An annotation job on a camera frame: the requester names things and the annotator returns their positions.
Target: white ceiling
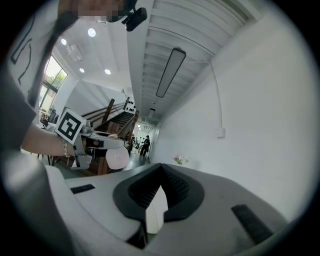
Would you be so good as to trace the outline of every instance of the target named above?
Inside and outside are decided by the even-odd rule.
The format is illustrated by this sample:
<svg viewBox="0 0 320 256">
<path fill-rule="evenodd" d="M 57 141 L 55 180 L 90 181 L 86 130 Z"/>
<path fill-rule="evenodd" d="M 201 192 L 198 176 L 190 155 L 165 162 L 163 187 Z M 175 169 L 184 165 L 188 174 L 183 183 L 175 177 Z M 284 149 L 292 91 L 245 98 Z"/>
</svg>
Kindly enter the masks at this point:
<svg viewBox="0 0 320 256">
<path fill-rule="evenodd" d="M 192 84 L 248 19 L 260 18 L 254 0 L 139 0 L 148 19 L 128 33 L 128 54 L 137 110 L 160 118 Z M 164 98 L 156 92 L 171 51 L 180 47 L 186 58 Z"/>
<path fill-rule="evenodd" d="M 60 37 L 66 39 L 68 45 L 77 45 L 82 61 L 72 61 L 60 39 L 56 43 L 58 51 L 83 81 L 118 92 L 124 89 L 126 95 L 132 96 L 125 26 L 121 22 L 104 24 L 93 19 L 80 18 Z M 89 28 L 96 30 L 95 37 L 88 35 Z M 107 75 L 105 69 L 110 70 L 111 74 Z"/>
</svg>

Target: bracelet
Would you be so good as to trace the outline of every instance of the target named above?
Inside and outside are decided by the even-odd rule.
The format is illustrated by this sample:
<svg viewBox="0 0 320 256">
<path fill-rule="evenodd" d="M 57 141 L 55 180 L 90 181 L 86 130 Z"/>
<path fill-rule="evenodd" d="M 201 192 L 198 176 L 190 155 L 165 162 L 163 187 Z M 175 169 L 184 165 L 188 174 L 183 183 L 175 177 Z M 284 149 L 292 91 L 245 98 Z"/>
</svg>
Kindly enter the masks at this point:
<svg viewBox="0 0 320 256">
<path fill-rule="evenodd" d="M 67 144 L 68 144 L 68 142 L 64 139 L 64 140 L 63 140 L 63 151 L 64 151 L 64 156 L 65 156 L 66 158 L 69 158 L 69 157 L 70 157 L 70 155 L 68 154 Z"/>
</svg>

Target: black headset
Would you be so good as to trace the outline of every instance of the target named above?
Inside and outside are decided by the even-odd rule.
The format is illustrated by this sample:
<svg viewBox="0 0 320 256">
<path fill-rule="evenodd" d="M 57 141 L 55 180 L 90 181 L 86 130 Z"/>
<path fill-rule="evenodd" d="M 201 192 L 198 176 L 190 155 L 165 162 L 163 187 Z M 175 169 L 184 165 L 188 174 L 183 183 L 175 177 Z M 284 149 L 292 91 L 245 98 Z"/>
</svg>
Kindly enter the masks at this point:
<svg viewBox="0 0 320 256">
<path fill-rule="evenodd" d="M 118 16 L 112 16 L 107 19 L 107 21 L 113 23 L 127 16 L 121 23 L 125 25 L 128 32 L 133 31 L 148 17 L 147 10 L 145 8 L 139 8 L 136 10 L 137 1 L 138 0 L 125 0 L 123 10 L 118 11 Z"/>
</svg>

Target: rectangular ceiling light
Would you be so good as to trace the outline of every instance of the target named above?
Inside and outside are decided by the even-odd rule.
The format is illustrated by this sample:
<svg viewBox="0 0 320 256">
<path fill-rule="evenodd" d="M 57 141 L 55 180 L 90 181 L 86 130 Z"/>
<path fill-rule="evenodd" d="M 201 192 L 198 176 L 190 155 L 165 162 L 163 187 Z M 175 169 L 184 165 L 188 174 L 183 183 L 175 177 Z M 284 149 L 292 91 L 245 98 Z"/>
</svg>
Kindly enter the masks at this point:
<svg viewBox="0 0 320 256">
<path fill-rule="evenodd" d="M 186 52 L 179 48 L 173 48 L 169 60 L 165 66 L 158 90 L 156 94 L 158 97 L 163 98 L 174 79 L 176 73 L 178 72 L 182 62 L 186 57 Z"/>
<path fill-rule="evenodd" d="M 156 112 L 156 110 L 155 110 L 155 109 L 150 108 L 150 112 L 149 112 L 148 118 L 150 118 L 150 119 L 151 119 L 151 118 L 154 116 L 155 112 Z"/>
</svg>

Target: window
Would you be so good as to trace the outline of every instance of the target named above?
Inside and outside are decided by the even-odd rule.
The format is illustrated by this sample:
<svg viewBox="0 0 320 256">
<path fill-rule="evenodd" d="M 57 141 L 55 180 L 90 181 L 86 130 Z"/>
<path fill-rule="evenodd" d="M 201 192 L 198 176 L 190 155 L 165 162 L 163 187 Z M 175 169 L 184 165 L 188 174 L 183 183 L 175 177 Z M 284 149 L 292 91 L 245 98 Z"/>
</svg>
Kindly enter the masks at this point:
<svg viewBox="0 0 320 256">
<path fill-rule="evenodd" d="M 55 58 L 51 56 L 44 72 L 39 95 L 39 108 L 41 111 L 49 112 L 52 102 L 67 76 L 68 74 L 62 69 Z"/>
</svg>

